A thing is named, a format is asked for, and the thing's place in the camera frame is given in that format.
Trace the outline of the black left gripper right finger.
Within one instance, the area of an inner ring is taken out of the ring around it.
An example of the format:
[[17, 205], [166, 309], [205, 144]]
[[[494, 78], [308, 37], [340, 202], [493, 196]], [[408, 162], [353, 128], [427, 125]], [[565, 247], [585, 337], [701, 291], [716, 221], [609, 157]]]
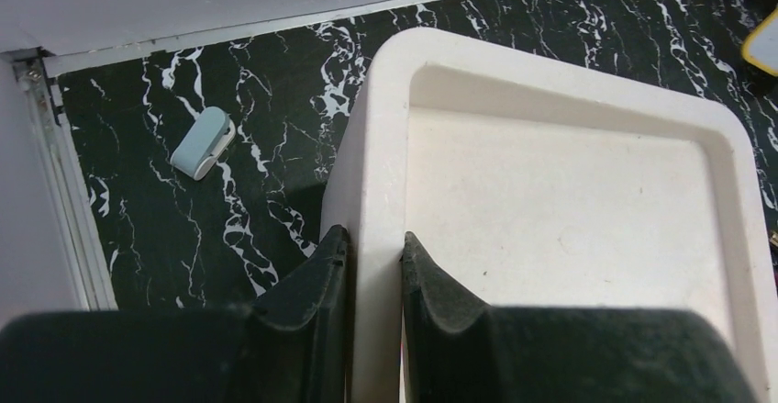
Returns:
[[412, 232], [401, 259], [410, 402], [753, 402], [701, 316], [662, 308], [491, 305]]

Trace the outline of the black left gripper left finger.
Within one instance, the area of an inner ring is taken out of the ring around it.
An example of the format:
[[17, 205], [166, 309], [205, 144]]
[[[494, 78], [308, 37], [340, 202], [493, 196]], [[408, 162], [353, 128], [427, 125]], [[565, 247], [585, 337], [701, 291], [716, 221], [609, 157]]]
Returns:
[[349, 250], [333, 226], [250, 303], [14, 319], [1, 332], [1, 399], [340, 402]]

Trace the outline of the white drawer organizer box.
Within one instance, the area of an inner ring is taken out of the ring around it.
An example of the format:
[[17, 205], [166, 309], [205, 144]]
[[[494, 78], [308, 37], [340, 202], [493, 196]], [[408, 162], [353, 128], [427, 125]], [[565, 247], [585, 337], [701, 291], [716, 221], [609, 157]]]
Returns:
[[398, 402], [414, 233], [496, 305], [673, 308], [777, 399], [777, 297], [750, 138], [727, 107], [434, 28], [373, 56], [323, 196], [345, 227], [349, 402]]

